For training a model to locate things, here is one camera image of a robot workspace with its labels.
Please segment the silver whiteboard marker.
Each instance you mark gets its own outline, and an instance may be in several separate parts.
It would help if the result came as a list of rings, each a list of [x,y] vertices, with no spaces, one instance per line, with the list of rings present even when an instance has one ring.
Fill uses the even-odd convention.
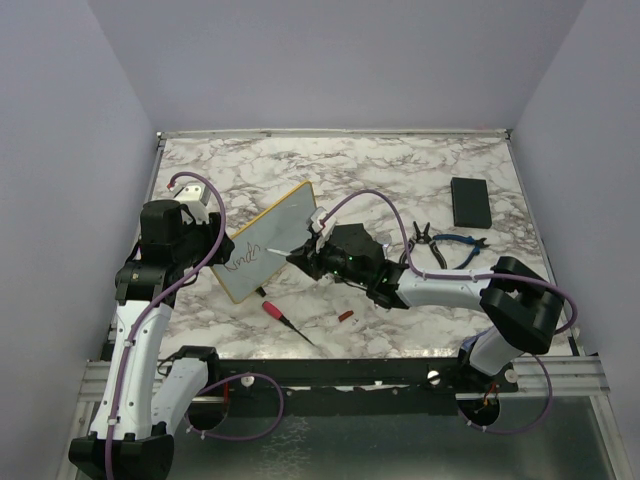
[[[289,256],[291,253],[289,251],[283,251],[280,249],[273,249],[273,248],[267,248],[266,249],[269,253],[278,255],[278,256],[282,256],[282,257],[287,257]]]

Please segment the yellow framed whiteboard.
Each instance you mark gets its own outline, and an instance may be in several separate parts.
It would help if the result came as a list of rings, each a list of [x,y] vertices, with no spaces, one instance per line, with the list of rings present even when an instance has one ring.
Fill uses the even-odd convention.
[[[310,238],[307,221],[315,210],[312,183],[304,181],[232,236],[230,260],[213,272],[233,303],[243,302],[287,264],[267,248],[290,252]]]

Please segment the red marker cap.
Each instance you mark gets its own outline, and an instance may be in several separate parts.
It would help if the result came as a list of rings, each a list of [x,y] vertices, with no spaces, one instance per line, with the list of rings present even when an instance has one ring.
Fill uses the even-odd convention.
[[[343,314],[339,315],[338,320],[339,320],[339,322],[343,322],[343,321],[345,321],[346,319],[350,318],[353,315],[354,315],[354,311],[349,310],[349,311],[346,311]]]

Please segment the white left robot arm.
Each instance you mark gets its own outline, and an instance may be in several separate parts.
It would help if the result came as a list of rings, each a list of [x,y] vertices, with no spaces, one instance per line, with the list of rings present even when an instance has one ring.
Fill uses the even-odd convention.
[[[198,265],[225,263],[233,243],[222,212],[186,189],[146,203],[140,257],[116,276],[116,337],[106,386],[86,436],[72,440],[69,460],[91,479],[165,479],[175,431],[197,393],[220,385],[214,350],[189,347],[175,372],[155,387],[159,350],[178,290]]]

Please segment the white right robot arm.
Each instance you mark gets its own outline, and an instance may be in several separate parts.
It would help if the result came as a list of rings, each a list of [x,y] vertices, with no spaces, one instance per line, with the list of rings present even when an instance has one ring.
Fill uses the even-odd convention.
[[[515,358],[546,354],[564,306],[560,295],[513,257],[479,272],[416,273],[388,259],[361,224],[339,225],[328,238],[313,234],[286,259],[315,280],[331,274],[362,287],[386,309],[444,306],[485,313],[491,327],[461,347],[459,378],[472,391],[486,388]]]

